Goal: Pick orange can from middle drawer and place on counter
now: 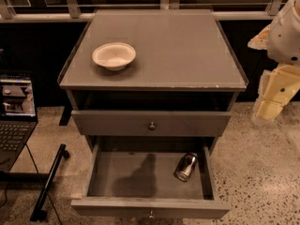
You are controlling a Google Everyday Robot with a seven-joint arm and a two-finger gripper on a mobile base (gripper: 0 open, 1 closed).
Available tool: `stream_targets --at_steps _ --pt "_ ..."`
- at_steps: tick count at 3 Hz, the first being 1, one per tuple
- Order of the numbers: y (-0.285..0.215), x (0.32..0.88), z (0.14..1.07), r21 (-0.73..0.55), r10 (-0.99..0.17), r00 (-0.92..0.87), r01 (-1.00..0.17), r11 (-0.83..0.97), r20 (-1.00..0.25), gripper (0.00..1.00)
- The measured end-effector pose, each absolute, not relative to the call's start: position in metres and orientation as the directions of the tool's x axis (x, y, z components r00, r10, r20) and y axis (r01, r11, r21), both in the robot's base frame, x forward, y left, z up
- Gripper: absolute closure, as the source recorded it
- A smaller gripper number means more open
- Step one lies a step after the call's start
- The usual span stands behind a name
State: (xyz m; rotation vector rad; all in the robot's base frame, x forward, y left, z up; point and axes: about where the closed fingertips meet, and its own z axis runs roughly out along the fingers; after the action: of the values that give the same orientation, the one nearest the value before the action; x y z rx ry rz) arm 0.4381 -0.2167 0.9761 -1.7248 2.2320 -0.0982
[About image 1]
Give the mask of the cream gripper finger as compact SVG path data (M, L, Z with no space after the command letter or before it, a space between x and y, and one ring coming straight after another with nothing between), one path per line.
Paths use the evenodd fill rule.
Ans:
M260 97L253 106L253 117L264 121L274 121L283 110L283 107L273 101L265 101Z

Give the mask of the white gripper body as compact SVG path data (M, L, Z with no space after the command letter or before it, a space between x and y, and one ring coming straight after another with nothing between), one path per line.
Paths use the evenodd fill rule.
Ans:
M300 67L279 64L272 71L262 73L259 97L265 101L289 103L300 90Z

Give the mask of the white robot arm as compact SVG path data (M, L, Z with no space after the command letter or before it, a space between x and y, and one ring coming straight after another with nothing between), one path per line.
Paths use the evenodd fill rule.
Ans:
M288 0L247 46L277 62L262 73L252 114L255 121L274 121L300 90L300 0Z

